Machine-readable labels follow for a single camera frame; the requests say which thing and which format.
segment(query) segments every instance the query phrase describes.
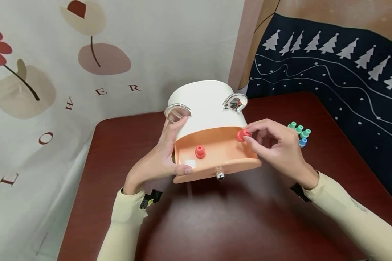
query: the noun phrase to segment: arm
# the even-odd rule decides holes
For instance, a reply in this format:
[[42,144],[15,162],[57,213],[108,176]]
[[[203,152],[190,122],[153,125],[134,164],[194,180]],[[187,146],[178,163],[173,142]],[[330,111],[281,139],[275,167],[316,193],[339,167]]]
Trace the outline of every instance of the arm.
[[144,199],[144,190],[135,195],[119,191],[113,205],[111,224],[100,248],[97,261],[133,261],[139,229],[147,216],[139,205]]
[[371,260],[392,261],[392,226],[350,197],[338,182],[319,173],[318,185],[303,188],[303,193]]
[[177,131],[186,123],[187,117],[176,123],[166,121],[160,140],[146,156],[129,171],[124,187],[116,195],[111,224],[103,240],[97,261],[133,261],[139,229],[147,212],[140,209],[146,181],[166,178],[172,175],[186,175],[193,172],[187,165],[176,165],[171,156]]
[[303,193],[372,260],[392,261],[392,227],[348,195],[339,183],[305,162],[294,129],[270,119],[250,123],[257,140],[244,137],[251,149],[303,187]]

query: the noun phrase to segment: silver knob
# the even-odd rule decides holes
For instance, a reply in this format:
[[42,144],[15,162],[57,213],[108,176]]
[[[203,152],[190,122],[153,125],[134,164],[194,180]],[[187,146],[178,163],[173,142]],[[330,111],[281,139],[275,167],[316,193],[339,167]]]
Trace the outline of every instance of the silver knob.
[[223,180],[223,179],[225,178],[225,173],[223,173],[222,171],[218,171],[218,172],[216,173],[216,178],[217,178],[219,181]]

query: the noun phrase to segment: tabletop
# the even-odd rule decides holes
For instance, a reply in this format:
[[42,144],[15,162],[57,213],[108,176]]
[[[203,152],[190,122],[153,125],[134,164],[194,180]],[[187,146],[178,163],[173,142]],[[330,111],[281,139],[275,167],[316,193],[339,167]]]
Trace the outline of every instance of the tabletop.
[[[243,113],[248,123],[270,118],[311,129],[302,148],[306,162],[392,225],[391,196],[313,94],[250,99]],[[96,260],[116,193],[132,166],[157,144],[164,119],[157,112],[97,125],[59,261]],[[333,220],[298,198],[290,185],[265,162],[223,181],[171,184],[147,210],[135,260],[365,258]]]

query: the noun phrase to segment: wrist strap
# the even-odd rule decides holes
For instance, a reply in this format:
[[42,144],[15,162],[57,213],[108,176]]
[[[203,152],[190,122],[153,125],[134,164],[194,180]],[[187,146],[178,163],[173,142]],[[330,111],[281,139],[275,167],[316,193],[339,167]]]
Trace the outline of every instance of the wrist strap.
[[293,192],[295,192],[296,195],[298,195],[301,198],[301,200],[303,200],[305,202],[312,202],[307,196],[305,196],[305,194],[303,194],[302,186],[299,183],[296,183],[290,189]]
[[152,190],[151,195],[145,194],[144,199],[139,206],[140,209],[147,209],[152,203],[157,203],[160,201],[161,195],[163,193],[158,190]]

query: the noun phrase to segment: green peg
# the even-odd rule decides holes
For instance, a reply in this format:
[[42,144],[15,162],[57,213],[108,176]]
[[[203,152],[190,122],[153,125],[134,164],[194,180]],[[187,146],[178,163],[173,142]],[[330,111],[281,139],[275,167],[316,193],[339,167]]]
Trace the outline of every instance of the green peg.
[[308,138],[309,134],[311,134],[311,130],[310,129],[306,129],[303,132],[301,132],[300,137],[301,138]]
[[303,126],[302,126],[302,125],[299,125],[299,126],[297,126],[297,127],[295,128],[295,131],[296,131],[296,133],[298,133],[298,134],[301,134],[302,130],[303,130]]
[[289,128],[294,129],[296,127],[296,123],[293,121],[288,125]]

